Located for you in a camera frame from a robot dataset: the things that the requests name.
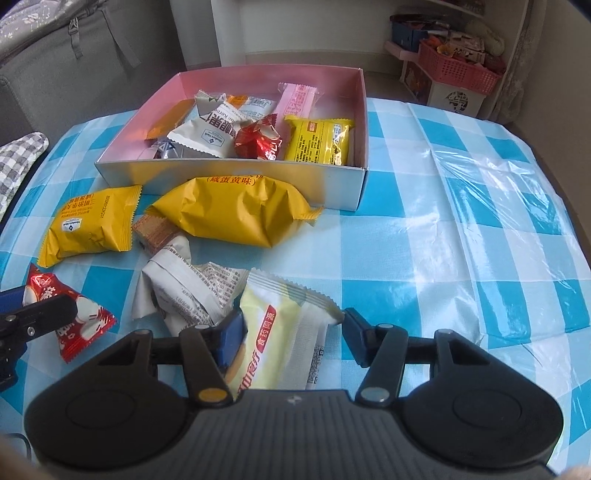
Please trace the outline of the red snack pack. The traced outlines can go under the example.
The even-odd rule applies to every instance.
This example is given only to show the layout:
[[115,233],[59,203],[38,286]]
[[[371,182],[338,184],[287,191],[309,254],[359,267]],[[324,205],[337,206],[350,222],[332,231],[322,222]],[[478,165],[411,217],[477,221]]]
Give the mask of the red snack pack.
[[40,309],[44,324],[36,330],[56,334],[61,358],[66,363],[116,323],[116,317],[105,307],[34,264],[29,265],[22,304]]
[[276,114],[270,114],[242,127],[235,136],[238,158],[274,161],[280,153],[283,138],[276,130]]

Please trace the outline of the cream white cake pack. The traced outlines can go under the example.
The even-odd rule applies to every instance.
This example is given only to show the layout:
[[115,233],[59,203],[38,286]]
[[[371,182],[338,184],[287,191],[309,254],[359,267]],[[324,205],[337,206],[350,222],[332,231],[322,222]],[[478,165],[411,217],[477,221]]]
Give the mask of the cream white cake pack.
[[311,390],[329,327],[344,314],[329,296],[252,269],[239,301],[246,335],[225,381],[235,397],[248,389]]

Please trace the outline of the large yellow sandwich pack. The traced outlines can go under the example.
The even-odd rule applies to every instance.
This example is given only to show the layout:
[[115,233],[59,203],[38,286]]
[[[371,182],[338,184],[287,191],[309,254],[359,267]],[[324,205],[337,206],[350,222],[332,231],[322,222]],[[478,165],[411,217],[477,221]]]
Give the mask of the large yellow sandwich pack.
[[81,254],[129,251],[141,190],[139,185],[106,188],[68,200],[46,231],[38,265],[51,268]]
[[263,175],[195,177],[146,208],[191,236],[271,248],[322,214],[293,185]]

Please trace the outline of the brown wafer biscuit pack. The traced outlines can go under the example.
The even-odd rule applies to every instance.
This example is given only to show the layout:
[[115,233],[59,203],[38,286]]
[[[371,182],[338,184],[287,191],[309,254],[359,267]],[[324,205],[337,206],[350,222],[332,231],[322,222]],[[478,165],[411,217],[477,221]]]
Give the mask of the brown wafer biscuit pack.
[[181,230],[166,218],[144,214],[132,224],[132,231],[138,237],[139,243],[150,254],[156,253]]

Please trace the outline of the silver truffle chocolate pack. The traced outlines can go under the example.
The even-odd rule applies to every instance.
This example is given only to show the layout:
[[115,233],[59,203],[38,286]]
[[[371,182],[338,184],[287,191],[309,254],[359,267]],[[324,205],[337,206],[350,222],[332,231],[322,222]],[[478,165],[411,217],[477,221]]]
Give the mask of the silver truffle chocolate pack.
[[179,157],[178,147],[168,139],[159,139],[154,144],[154,159],[176,159]]

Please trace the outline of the small yellow snack pack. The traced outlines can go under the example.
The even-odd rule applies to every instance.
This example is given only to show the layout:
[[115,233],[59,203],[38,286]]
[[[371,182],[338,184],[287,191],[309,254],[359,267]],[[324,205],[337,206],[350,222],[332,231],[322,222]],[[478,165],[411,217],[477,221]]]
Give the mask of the small yellow snack pack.
[[307,119],[287,115],[290,141],[287,161],[346,166],[349,159],[349,134],[355,127],[352,119]]

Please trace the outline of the gold foil bar wrapper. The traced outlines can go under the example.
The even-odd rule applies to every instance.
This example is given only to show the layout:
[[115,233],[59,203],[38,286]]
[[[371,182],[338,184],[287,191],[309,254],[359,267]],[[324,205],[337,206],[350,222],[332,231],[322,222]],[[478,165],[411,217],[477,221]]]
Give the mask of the gold foil bar wrapper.
[[193,99],[184,99],[173,105],[163,116],[156,120],[148,129],[145,140],[157,140],[184,122],[194,106]]

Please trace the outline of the orange clear snack packet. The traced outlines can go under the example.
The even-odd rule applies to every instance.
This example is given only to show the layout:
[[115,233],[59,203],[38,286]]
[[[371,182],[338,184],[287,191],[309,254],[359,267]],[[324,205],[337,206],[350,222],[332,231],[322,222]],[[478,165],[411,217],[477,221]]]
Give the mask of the orange clear snack packet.
[[254,121],[270,115],[276,107],[276,101],[249,95],[229,95],[226,101]]

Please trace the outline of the pink wafer bar wrapper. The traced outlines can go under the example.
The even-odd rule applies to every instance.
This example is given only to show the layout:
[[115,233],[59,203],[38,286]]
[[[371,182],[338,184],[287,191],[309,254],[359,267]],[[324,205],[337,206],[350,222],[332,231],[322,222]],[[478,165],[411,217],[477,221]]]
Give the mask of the pink wafer bar wrapper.
[[281,82],[279,90],[280,100],[273,111],[277,119],[283,119],[287,115],[310,117],[315,102],[321,96],[317,87],[304,84]]

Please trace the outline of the white nut snack pack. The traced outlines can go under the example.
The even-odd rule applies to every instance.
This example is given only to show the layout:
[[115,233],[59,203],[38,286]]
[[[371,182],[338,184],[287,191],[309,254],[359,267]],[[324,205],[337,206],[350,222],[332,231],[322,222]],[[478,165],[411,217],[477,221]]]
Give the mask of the white nut snack pack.
[[194,114],[171,130],[166,138],[185,148],[215,158],[235,158],[235,136],[249,117],[226,101],[199,90],[194,96]]

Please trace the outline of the blue checkered tablecloth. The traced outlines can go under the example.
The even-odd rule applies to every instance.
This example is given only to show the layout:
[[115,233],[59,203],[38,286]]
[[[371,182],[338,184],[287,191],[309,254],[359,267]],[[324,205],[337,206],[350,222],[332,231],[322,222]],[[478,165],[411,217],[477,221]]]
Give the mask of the blue checkered tablecloth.
[[[263,270],[411,336],[456,330],[557,400],[564,428],[551,468],[590,465],[590,268],[533,152],[495,123],[383,99],[369,99],[368,110],[356,212],[325,210],[271,249],[190,237],[193,264]],[[73,126],[55,143],[1,234],[1,290],[25,282],[56,209],[106,188],[95,161],[134,113]],[[23,432],[40,391],[134,327],[167,335],[158,315],[132,322],[147,260],[135,243],[54,268],[118,323],[69,364],[55,335],[31,342],[18,383],[1,393],[2,433]]]

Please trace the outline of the grey sofa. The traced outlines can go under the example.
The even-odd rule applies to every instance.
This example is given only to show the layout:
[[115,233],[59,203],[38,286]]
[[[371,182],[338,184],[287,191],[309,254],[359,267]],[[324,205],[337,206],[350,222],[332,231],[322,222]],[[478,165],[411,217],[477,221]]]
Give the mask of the grey sofa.
[[140,107],[184,61],[167,1],[84,1],[1,62],[1,141]]

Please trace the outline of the pink plastic basket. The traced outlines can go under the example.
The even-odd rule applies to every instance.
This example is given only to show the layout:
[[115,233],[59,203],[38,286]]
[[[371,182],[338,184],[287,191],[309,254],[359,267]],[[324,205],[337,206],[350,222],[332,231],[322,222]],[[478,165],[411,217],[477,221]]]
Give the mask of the pink plastic basket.
[[440,54],[425,40],[420,43],[418,64],[438,83],[464,88],[485,96],[490,95],[502,79],[502,75],[480,64],[470,64]]

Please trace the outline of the blue storage bin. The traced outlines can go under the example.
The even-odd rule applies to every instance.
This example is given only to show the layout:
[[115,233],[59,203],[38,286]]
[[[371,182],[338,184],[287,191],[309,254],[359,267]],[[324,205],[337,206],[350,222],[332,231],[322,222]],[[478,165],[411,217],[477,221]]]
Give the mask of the blue storage bin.
[[435,32],[448,31],[447,24],[421,14],[395,14],[390,21],[392,42],[412,52],[417,52],[420,42]]

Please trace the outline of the white bookshelf desk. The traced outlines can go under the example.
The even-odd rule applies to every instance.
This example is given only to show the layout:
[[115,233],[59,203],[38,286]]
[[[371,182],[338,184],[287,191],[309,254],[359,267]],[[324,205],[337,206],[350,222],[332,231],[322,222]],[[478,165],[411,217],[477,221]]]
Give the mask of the white bookshelf desk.
[[392,73],[400,63],[385,50],[398,11],[476,14],[443,1],[213,1],[223,66],[256,63],[342,65]]

